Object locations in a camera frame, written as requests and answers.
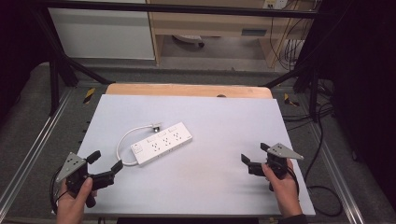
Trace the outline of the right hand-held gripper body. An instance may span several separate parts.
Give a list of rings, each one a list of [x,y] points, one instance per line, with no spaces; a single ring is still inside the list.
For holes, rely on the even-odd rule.
[[[302,155],[280,143],[271,146],[266,153],[267,161],[265,164],[278,179],[282,179],[288,173],[287,159],[304,159]]]

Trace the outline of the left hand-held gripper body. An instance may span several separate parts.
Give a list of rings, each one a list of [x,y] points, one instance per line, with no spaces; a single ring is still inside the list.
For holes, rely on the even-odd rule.
[[[77,154],[70,152],[60,173],[56,177],[56,181],[60,183],[65,180],[67,191],[71,192],[74,196],[78,194],[87,177],[90,177],[93,181],[92,190],[103,189],[114,184],[114,181],[107,180],[107,174],[110,170],[93,175],[88,172],[88,165],[86,158],[82,159]]]

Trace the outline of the white power strip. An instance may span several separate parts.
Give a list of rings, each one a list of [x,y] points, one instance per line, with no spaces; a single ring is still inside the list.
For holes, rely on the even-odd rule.
[[[131,145],[138,165],[144,165],[185,145],[192,135],[183,122],[175,124]]]

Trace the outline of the person's right hand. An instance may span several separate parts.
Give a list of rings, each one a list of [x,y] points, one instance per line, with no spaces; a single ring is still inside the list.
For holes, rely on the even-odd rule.
[[[262,165],[262,170],[274,189],[279,206],[283,209],[300,206],[297,190],[298,185],[291,175],[286,175],[283,179],[279,179],[267,164]]]

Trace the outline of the person's left hand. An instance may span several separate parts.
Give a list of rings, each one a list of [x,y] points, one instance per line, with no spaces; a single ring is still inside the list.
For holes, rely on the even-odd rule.
[[[88,177],[82,184],[77,196],[67,191],[65,181],[61,186],[62,197],[58,201],[56,224],[82,224],[84,219],[85,202],[89,195],[96,196],[92,191],[92,179]]]

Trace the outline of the yellow black tape marker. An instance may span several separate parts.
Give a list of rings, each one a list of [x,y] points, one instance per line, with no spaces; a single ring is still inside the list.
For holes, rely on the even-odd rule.
[[[298,102],[293,102],[287,93],[284,93],[284,103],[286,105],[300,106]]]
[[[94,92],[95,92],[95,88],[90,88],[90,89],[87,91],[87,93],[86,93],[86,95],[85,95],[85,97],[84,97],[84,100],[83,100],[83,104],[88,104],[88,103],[90,102],[90,100],[91,100],[91,98],[92,98]]]

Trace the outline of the wooden table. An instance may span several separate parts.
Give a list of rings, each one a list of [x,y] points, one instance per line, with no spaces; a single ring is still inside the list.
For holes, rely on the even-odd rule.
[[[106,94],[272,99],[268,88],[221,85],[113,83]]]

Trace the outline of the dark curtain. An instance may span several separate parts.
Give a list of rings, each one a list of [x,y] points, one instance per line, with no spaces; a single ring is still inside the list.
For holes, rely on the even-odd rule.
[[[396,0],[354,0],[320,73],[351,145],[396,206]]]
[[[27,0],[0,0],[0,122],[49,50]]]

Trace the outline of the white cabinet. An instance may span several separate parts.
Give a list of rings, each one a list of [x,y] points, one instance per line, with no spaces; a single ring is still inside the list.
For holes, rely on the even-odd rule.
[[[60,8],[49,13],[70,57],[154,59],[147,13]]]

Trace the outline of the office chair base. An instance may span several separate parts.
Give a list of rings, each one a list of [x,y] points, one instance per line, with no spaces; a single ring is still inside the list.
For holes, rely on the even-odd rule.
[[[174,35],[174,38],[184,43],[196,44],[200,48],[205,46],[203,39],[198,35]]]

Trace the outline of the light wooden desk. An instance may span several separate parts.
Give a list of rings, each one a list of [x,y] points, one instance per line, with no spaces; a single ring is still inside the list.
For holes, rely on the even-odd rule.
[[[212,7],[264,8],[264,0],[146,0],[149,4],[196,5]],[[315,0],[288,0],[280,10],[314,11]],[[311,19],[259,18],[249,16],[156,13],[148,14],[155,60],[162,57],[163,39],[167,35],[200,35],[252,37],[259,40],[267,66],[272,68],[280,58],[284,41],[304,40]]]

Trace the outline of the aluminium floor rail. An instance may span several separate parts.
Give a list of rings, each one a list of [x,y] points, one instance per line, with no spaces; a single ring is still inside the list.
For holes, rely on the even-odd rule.
[[[364,224],[364,218],[361,214],[361,210],[357,206],[347,182],[344,179],[344,176],[342,175],[341,170],[338,167],[330,151],[330,148],[328,147],[328,144],[326,143],[323,130],[320,128],[318,123],[311,123],[309,127],[312,130],[316,141],[318,142],[319,154],[321,155],[321,158],[325,164],[335,191],[340,198],[349,223]]]
[[[50,135],[54,127],[56,126],[60,116],[64,112],[64,109],[67,106],[70,95],[73,91],[73,88],[66,88],[64,90],[59,101],[59,107],[46,120],[46,123],[44,124],[37,138],[31,145],[16,174],[12,177],[4,193],[0,196],[0,223],[2,223],[5,219],[9,208],[14,203],[15,198],[20,192],[25,179],[31,172],[32,167],[35,165],[35,162],[39,157],[43,147],[46,145],[48,139],[50,138]]]

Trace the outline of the white wall socket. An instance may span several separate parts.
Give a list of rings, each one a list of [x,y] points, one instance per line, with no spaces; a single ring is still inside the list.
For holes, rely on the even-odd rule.
[[[269,9],[282,9],[288,3],[288,0],[264,0],[263,7]]]

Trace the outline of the black metal frame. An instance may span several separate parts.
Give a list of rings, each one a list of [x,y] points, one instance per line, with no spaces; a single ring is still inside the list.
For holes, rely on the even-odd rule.
[[[67,86],[76,87],[78,79],[72,67],[101,84],[112,84],[112,80],[105,79],[95,74],[82,64],[74,61],[64,53],[61,41],[57,39],[57,33],[50,29],[42,11],[51,8],[108,10],[108,11],[136,11],[136,12],[160,12],[181,14],[204,14],[204,15],[227,15],[227,16],[250,16],[268,18],[296,18],[316,19],[321,14],[315,11],[279,10],[279,9],[253,9],[246,7],[210,7],[210,6],[188,6],[169,4],[140,4],[140,3],[118,3],[97,1],[71,1],[71,0],[29,0],[27,6],[30,9],[36,23],[40,27],[46,44],[54,59],[49,61],[50,86],[51,86],[51,114],[54,114],[59,106],[58,78],[60,74]]]

